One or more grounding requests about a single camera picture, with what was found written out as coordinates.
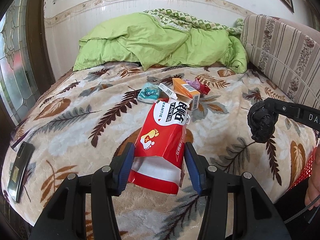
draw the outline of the black phone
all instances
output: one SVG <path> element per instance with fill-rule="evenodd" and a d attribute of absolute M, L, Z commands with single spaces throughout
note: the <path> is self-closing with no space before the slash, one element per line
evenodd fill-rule
<path fill-rule="evenodd" d="M 22 142 L 14 161 L 8 184 L 8 193 L 16 203 L 20 201 L 23 176 L 34 150 L 33 144 Z"/>

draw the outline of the metal screw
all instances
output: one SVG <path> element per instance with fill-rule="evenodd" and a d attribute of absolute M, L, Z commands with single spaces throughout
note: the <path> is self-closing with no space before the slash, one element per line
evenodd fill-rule
<path fill-rule="evenodd" d="M 216 172 L 216 171 L 217 171 L 217 167 L 214 166 L 214 165 L 210 165 L 210 166 L 208 167 L 208 171 Z"/>
<path fill-rule="evenodd" d="M 252 174 L 250 172 L 245 172 L 243 174 L 243 176 L 246 178 L 246 179 L 251 179 L 252 178 Z"/>
<path fill-rule="evenodd" d="M 70 173 L 67 178 L 68 179 L 74 179 L 76 177 L 76 175 L 74 173 Z"/>
<path fill-rule="evenodd" d="M 103 167 L 101 168 L 101 170 L 102 170 L 103 172 L 108 172 L 108 171 L 111 171 L 111 167 L 110 167 L 110 166 L 103 166 Z"/>

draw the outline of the purple plastic wrapper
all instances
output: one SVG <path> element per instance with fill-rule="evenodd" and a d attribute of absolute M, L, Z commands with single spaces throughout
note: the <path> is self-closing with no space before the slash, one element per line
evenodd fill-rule
<path fill-rule="evenodd" d="M 184 80 L 185 83 L 189 84 L 190 86 L 192 86 L 194 89 L 200 91 L 200 82 L 199 80 L 195 80 L 195 81 L 191 81 L 191 80 Z"/>

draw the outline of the human hand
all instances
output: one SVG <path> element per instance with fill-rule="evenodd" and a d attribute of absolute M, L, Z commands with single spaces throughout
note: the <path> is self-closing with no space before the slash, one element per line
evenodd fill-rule
<path fill-rule="evenodd" d="M 312 174 L 309 178 L 308 189 L 304 200 L 305 205 L 309 205 L 316 197 L 320 195 L 320 146 L 317 147 L 315 160 L 312 163 Z M 309 208 L 318 207 L 320 199 Z"/>

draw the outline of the green bedding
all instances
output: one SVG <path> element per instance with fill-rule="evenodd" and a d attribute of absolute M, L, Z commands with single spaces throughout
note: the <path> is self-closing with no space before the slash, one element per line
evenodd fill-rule
<path fill-rule="evenodd" d="M 105 21 L 80 39 L 74 71 L 109 61 L 152 65 L 209 66 L 220 62 L 237 73 L 246 71 L 247 54 L 240 34 L 243 21 L 227 27 L 188 14 L 157 9 Z"/>

